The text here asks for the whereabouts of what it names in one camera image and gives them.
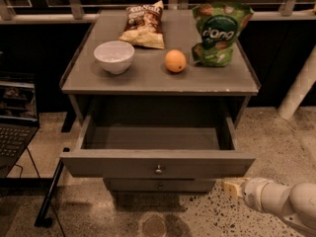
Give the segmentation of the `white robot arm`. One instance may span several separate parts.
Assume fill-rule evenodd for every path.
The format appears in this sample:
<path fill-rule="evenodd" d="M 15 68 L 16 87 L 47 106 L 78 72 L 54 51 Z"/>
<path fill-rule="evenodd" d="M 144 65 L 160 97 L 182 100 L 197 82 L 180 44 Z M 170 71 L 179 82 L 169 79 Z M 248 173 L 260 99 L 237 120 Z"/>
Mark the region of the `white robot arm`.
<path fill-rule="evenodd" d="M 293 116 L 315 82 L 316 47 L 313 47 L 277 110 L 283 119 Z M 265 178 L 232 178 L 223 179 L 221 187 L 233 199 L 241 198 L 249 208 L 276 216 L 305 237 L 316 236 L 315 183 L 286 186 Z"/>

